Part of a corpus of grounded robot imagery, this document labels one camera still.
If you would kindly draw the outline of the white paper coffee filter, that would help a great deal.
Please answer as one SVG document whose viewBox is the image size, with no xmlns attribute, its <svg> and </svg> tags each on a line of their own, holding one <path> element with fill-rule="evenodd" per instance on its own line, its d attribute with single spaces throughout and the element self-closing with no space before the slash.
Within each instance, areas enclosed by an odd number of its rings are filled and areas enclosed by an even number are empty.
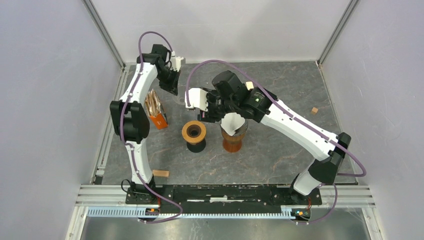
<svg viewBox="0 0 424 240">
<path fill-rule="evenodd" d="M 246 132 L 248 121 L 236 112 L 225 114 L 221 119 L 221 129 L 229 136 L 240 136 Z"/>
</svg>

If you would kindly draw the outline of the orange coffee filter box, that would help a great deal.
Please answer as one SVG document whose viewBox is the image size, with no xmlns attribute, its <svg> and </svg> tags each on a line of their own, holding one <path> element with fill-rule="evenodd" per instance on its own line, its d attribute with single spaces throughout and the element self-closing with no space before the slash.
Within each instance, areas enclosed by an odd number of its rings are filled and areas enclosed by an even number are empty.
<svg viewBox="0 0 424 240">
<path fill-rule="evenodd" d="M 165 129 L 169 126 L 166 112 L 157 92 L 152 89 L 147 93 L 145 98 L 145 106 L 147 115 L 158 130 Z"/>
</svg>

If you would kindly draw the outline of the amber glass carafe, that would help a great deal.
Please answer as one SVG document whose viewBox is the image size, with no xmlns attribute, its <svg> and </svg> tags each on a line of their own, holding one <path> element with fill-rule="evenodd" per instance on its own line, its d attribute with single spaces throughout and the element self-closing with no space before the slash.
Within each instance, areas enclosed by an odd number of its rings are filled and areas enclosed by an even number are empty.
<svg viewBox="0 0 424 240">
<path fill-rule="evenodd" d="M 242 140 L 245 137 L 245 133 L 235 134 L 233 136 L 227 134 L 225 131 L 221 132 L 223 137 L 222 146 L 229 153 L 236 153 L 242 148 Z"/>
</svg>

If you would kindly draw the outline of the dark red cup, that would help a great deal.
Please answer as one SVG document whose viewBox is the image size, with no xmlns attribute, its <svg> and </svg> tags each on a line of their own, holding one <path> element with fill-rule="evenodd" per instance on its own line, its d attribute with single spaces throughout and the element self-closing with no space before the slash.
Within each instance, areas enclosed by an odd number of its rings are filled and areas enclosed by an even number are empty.
<svg viewBox="0 0 424 240">
<path fill-rule="evenodd" d="M 187 146 L 188 150 L 191 151 L 192 153 L 200 153 L 206 147 L 206 140 L 203 139 L 201 142 L 194 143 L 194 144 L 187 142 L 186 146 Z"/>
</svg>

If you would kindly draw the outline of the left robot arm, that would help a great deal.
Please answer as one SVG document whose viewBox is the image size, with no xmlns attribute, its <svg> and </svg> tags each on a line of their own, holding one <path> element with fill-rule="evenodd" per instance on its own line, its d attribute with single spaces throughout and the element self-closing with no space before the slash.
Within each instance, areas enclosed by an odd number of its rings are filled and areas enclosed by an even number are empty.
<svg viewBox="0 0 424 240">
<path fill-rule="evenodd" d="M 130 160 L 127 194 L 138 196 L 145 204 L 156 200 L 157 190 L 147 157 L 150 121 L 144 102 L 155 80 L 162 90 L 178 95 L 182 60 L 171 47 L 154 44 L 150 53 L 142 53 L 137 58 L 136 71 L 123 96 L 109 105 L 114 132 L 123 142 Z"/>
</svg>

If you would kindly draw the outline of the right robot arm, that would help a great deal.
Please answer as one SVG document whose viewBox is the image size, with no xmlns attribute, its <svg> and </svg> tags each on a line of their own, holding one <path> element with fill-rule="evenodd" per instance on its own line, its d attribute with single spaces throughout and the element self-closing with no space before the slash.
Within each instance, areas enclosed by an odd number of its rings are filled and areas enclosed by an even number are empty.
<svg viewBox="0 0 424 240">
<path fill-rule="evenodd" d="M 258 86 L 249 89 L 230 70 L 218 74 L 212 85 L 212 89 L 191 88 L 186 92 L 186 107 L 200 110 L 199 121 L 233 120 L 236 126 L 222 125 L 222 129 L 234 135 L 245 120 L 254 120 L 289 137 L 313 156 L 313 162 L 295 177 L 288 191 L 293 203 L 302 204 L 312 190 L 334 183 L 352 140 L 349 134 L 335 134 L 316 126 L 288 109 L 270 91 Z"/>
</svg>

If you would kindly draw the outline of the stacked toy brick tower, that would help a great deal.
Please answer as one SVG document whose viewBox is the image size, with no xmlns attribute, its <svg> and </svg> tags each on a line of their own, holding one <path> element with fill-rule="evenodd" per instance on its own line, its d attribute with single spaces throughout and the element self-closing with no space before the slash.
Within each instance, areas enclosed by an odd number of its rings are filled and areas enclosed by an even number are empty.
<svg viewBox="0 0 424 240">
<path fill-rule="evenodd" d="M 248 91 L 250 91 L 250 90 L 252 90 L 252 89 L 255 88 L 255 86 L 254 86 L 254 84 L 253 84 L 252 81 L 245 82 L 245 86 L 246 86 L 246 88 L 247 88 Z"/>
</svg>

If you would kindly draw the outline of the small wooden cube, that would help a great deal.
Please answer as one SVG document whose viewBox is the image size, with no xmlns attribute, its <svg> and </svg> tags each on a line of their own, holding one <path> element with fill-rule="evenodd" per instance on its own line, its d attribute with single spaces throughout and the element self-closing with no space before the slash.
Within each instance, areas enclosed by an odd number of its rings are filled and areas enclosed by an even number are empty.
<svg viewBox="0 0 424 240">
<path fill-rule="evenodd" d="M 316 114 L 318 113 L 318 111 L 319 111 L 319 109 L 318 109 L 318 108 L 313 107 L 313 108 L 311 109 L 310 113 L 311 113 L 312 115 L 316 115 Z"/>
</svg>

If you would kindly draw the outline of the small wooden block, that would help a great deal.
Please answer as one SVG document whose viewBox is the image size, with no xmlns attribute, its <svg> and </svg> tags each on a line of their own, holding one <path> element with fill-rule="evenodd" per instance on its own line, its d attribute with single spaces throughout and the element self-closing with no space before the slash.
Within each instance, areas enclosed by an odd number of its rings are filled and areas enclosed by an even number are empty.
<svg viewBox="0 0 424 240">
<path fill-rule="evenodd" d="M 168 170 L 156 170 L 156 169 L 154 169 L 152 171 L 152 173 L 155 177 L 160 177 L 160 178 L 168 178 L 170 176 L 170 172 Z"/>
</svg>

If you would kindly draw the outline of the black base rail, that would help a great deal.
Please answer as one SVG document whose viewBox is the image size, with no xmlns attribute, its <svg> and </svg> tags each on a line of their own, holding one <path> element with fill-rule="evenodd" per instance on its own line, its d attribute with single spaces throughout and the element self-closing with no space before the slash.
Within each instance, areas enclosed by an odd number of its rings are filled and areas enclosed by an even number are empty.
<svg viewBox="0 0 424 240">
<path fill-rule="evenodd" d="M 323 203 L 319 189 L 307 196 L 296 193 L 288 185 L 278 184 L 164 184 L 152 188 L 163 199 L 144 187 L 129 187 L 126 204 L 156 204 L 156 212 L 198 216 L 260 216 L 280 214 L 282 207 L 319 206 Z"/>
</svg>

